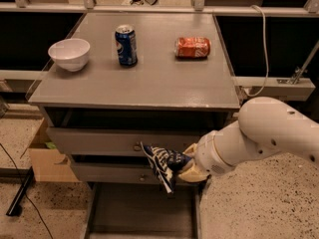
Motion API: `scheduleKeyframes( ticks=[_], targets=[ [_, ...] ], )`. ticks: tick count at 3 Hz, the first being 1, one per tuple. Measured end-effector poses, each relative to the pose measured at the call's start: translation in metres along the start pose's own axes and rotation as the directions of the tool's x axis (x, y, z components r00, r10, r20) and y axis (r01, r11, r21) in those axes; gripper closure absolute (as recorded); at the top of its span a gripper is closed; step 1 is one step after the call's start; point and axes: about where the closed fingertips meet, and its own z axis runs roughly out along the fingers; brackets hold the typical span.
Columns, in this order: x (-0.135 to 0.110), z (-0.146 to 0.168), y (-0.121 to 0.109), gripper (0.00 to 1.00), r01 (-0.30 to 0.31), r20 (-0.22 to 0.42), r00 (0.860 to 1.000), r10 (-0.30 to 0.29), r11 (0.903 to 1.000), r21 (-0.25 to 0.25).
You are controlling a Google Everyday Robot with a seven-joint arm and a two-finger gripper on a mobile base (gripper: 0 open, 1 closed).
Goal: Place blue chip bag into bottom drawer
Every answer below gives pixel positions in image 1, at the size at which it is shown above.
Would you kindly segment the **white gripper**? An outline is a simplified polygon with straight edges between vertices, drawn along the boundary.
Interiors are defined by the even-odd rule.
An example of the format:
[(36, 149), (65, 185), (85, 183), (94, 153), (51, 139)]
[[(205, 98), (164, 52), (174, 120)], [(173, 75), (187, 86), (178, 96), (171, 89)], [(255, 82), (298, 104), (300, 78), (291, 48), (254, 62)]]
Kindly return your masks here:
[(194, 157), (191, 168), (182, 171), (177, 177), (185, 182), (196, 183), (207, 180), (208, 176), (221, 176), (234, 169), (219, 155), (215, 146), (216, 130), (204, 135), (198, 143), (191, 144), (183, 153)]

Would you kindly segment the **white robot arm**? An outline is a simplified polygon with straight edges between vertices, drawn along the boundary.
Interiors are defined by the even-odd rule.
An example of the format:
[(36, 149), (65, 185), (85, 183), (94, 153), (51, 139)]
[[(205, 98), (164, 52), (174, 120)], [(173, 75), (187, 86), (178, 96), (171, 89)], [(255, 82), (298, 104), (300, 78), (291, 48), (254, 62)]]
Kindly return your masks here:
[(285, 152), (319, 166), (319, 124), (281, 101), (254, 98), (241, 107), (237, 121), (207, 133), (185, 151), (191, 161), (178, 177), (201, 182), (242, 162)]

